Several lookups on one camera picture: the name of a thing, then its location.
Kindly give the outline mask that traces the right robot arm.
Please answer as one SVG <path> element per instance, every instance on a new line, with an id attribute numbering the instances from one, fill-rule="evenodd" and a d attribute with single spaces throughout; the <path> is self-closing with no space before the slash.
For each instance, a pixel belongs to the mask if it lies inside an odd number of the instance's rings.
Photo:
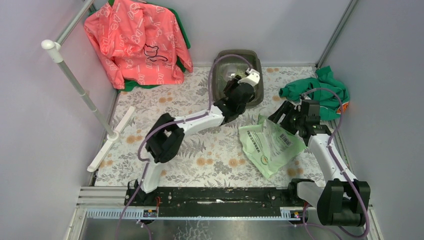
<path id="1" fill-rule="evenodd" d="M 316 158 L 325 179 L 321 188 L 310 179 L 294 179 L 287 201 L 299 206 L 304 201 L 316 208 L 324 226 L 362 227 L 370 224 L 368 206 L 371 188 L 349 170 L 333 143 L 332 131 L 321 123 L 320 105 L 307 99 L 300 105 L 286 100 L 268 117 L 284 130 L 298 135 Z"/>

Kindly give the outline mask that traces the metal litter scoop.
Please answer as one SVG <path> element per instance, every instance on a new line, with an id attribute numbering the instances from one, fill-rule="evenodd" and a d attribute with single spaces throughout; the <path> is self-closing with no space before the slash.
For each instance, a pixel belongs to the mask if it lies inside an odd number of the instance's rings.
<path id="1" fill-rule="evenodd" d="M 244 65 L 235 63 L 224 63 L 217 68 L 217 80 L 219 83 L 230 81 L 237 74 L 243 74 Z"/>

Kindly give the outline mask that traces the green cat litter bag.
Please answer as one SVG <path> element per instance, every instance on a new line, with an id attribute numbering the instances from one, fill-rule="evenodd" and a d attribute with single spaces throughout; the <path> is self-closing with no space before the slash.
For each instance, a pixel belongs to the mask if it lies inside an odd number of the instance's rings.
<path id="1" fill-rule="evenodd" d="M 267 179 L 306 149 L 305 143 L 263 115 L 238 129 L 242 150 Z"/>

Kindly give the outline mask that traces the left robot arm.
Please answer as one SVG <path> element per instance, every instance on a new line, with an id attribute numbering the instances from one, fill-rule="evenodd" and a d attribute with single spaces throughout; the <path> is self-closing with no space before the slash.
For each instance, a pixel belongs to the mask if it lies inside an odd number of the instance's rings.
<path id="1" fill-rule="evenodd" d="M 184 138 L 237 119 L 254 99 L 255 86 L 259 82 L 259 79 L 252 80 L 249 76 L 237 76 L 227 83 L 225 96 L 213 103 L 210 109 L 183 117 L 172 117 L 169 113 L 161 115 L 141 144 L 147 151 L 147 158 L 139 158 L 146 162 L 146 166 L 138 180 L 136 199 L 144 206 L 152 204 L 164 164 L 177 155 Z"/>

